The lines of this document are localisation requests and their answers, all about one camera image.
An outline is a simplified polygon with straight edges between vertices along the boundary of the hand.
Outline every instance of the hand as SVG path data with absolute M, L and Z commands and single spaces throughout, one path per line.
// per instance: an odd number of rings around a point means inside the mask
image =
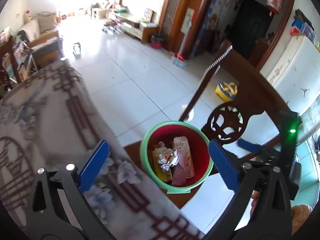
M 258 199 L 259 199 L 260 193 L 258 191 L 254 191 L 253 194 L 251 195 L 251 198 L 253 201 L 251 202 L 251 210 L 250 210 L 250 216 L 252 216 L 254 209 L 257 205 Z

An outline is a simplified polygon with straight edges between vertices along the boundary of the pink wrapper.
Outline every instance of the pink wrapper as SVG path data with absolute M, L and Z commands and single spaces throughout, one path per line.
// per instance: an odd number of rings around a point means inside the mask
M 178 152 L 179 162 L 174 168 L 172 186 L 181 186 L 186 183 L 187 172 L 184 168 L 183 155 Z
M 195 175 L 195 170 L 193 168 L 188 139 L 185 136 L 175 137 L 173 139 L 173 147 L 183 156 L 187 179 L 192 178 Z

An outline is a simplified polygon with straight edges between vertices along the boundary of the black device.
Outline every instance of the black device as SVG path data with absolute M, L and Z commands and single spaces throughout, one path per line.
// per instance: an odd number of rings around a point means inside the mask
M 291 236 L 292 215 L 290 200 L 299 189 L 301 165 L 295 162 L 298 117 L 294 112 L 283 112 L 281 152 L 239 140 L 238 145 L 258 153 L 262 161 L 242 161 L 220 147 L 214 140 L 209 152 L 228 188 L 235 195 L 205 240 L 229 239 L 302 239 L 317 235 L 320 206 L 301 228 Z M 25 235 L 0 203 L 0 228 L 7 239 L 23 240 L 114 240 L 82 193 L 92 185 L 104 160 L 108 144 L 101 141 L 78 165 L 69 164 L 57 172 L 40 168 L 36 174 L 27 208 Z M 57 190 L 63 189 L 83 230 L 73 227 L 64 212 Z M 260 192 L 256 209 L 247 226 L 234 231 L 249 203 L 253 190 Z

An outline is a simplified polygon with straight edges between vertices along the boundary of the blue rubber fingertip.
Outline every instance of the blue rubber fingertip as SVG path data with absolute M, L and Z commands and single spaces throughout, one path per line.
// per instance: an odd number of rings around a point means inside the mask
M 79 174 L 78 189 L 81 194 L 90 190 L 108 156 L 109 144 L 106 141 L 102 141 L 98 149 L 93 153 L 91 159 Z
M 209 143 L 209 154 L 227 188 L 236 192 L 240 187 L 238 173 L 214 140 Z
M 259 148 L 257 147 L 256 144 L 253 144 L 253 143 L 250 143 L 250 142 L 247 142 L 243 139 L 239 139 L 237 141 L 237 144 L 240 148 L 244 149 L 244 150 L 247 150 L 248 152 L 251 152 L 251 153 L 259 153 L 260 150 Z

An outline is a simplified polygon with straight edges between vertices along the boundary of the dark door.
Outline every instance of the dark door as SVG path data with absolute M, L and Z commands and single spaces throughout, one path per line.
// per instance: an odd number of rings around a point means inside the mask
M 248 59 L 256 41 L 266 35 L 272 19 L 264 5 L 255 0 L 243 0 L 229 34 L 233 48 Z

